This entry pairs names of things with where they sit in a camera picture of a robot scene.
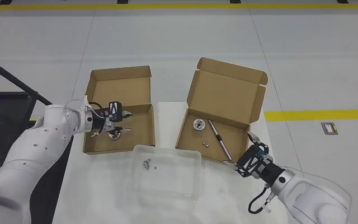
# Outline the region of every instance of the cardboard box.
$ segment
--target cardboard box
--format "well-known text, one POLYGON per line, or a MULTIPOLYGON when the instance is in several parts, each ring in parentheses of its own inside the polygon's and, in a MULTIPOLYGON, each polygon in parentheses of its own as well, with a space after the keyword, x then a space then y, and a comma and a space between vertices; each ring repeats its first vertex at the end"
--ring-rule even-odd
POLYGON ((260 117, 267 74, 251 68, 201 58, 197 64, 187 98, 189 108, 179 133, 176 148, 197 150, 203 158, 216 162, 229 160, 208 122, 213 121, 236 162, 248 147, 250 123, 260 117), (195 132, 195 119, 204 119, 206 127, 195 132), (202 143, 210 144, 206 148, 202 143))
POLYGON ((108 134, 91 138, 87 133, 84 138, 83 152, 99 154, 133 150, 134 146, 155 145, 154 111, 150 103, 150 68, 149 66, 111 68, 94 70, 88 82, 86 95, 88 101, 108 107, 109 102, 119 101, 124 109, 133 113, 131 120, 117 125, 133 128, 123 133, 118 140, 111 140, 108 134))

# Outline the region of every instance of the box flap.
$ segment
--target box flap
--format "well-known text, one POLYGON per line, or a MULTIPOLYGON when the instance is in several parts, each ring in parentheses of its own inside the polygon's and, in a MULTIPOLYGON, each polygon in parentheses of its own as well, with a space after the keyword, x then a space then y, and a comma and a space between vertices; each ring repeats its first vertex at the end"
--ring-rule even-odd
POLYGON ((267 74, 255 69, 201 58, 190 86, 189 108, 244 124, 257 121, 267 74))
POLYGON ((150 104, 150 77, 149 66, 93 70, 86 95, 101 105, 110 101, 125 106, 150 104))
POLYGON ((201 71, 220 74, 256 84, 266 85, 268 81, 267 74, 263 71, 220 62, 209 58, 200 58, 197 68, 201 71))

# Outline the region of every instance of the white robotic arm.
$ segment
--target white robotic arm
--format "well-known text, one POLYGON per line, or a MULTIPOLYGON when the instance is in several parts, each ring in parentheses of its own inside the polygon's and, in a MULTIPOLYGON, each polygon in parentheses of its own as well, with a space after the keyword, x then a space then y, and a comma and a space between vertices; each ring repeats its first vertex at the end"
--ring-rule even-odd
MULTIPOLYGON (((128 128, 117 127, 115 122, 131 116, 122 110, 119 102, 110 103, 109 108, 79 111, 60 105, 50 105, 45 116, 35 126, 25 130, 11 147, 0 168, 0 220, 1 223, 31 223, 30 197, 40 178, 54 165, 66 149, 71 137, 77 133, 108 132, 111 139, 117 139, 128 128)), ((303 224, 345 224, 349 205, 335 192, 325 186, 313 184, 273 163, 267 145, 257 136, 248 133, 253 145, 236 162, 224 161, 242 177, 253 176, 262 179, 271 194, 257 214, 274 196, 287 207, 289 212, 303 224), (294 204, 288 196, 299 185, 307 184, 306 191, 297 197, 294 204)))
POLYGON ((248 132, 248 136, 253 145, 236 163, 229 161, 224 161, 224 163, 244 178, 253 176, 265 182, 262 193, 249 204, 249 213, 258 214, 263 210, 270 212, 266 205, 274 196, 277 196, 290 214, 302 224, 346 224, 350 205, 341 196, 325 186, 315 184, 290 170, 275 165, 273 158, 269 155, 269 147, 253 133, 248 132), (292 204, 288 198, 299 184, 306 184, 307 189, 292 204), (268 188, 271 188, 271 194, 264 205, 252 211, 252 203, 268 188))
POLYGON ((20 135, 0 168, 1 223, 31 223, 31 193, 61 157, 74 134, 103 131, 113 137, 131 131, 115 125, 131 113, 123 111, 119 102, 113 107, 116 107, 113 113, 111 108, 79 111, 61 105, 46 107, 45 116, 20 135))

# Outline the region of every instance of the yellow tape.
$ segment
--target yellow tape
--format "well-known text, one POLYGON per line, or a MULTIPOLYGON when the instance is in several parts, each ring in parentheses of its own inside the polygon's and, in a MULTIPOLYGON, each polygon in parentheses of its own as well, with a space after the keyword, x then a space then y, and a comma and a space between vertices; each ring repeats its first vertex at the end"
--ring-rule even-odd
POLYGON ((358 110, 268 111, 267 122, 358 119, 358 110))
POLYGON ((147 10, 201 8, 358 9, 358 4, 40 4, 1 5, 0 10, 147 10))

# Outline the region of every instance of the transparent plastic container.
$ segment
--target transparent plastic container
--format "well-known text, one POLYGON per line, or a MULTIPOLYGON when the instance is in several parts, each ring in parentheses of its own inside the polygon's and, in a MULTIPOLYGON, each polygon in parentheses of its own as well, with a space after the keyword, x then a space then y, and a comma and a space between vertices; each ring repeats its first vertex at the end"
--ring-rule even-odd
POLYGON ((201 153, 137 145, 131 162, 131 186, 137 194, 177 199, 197 199, 201 153), (150 159, 147 170, 143 162, 150 159))

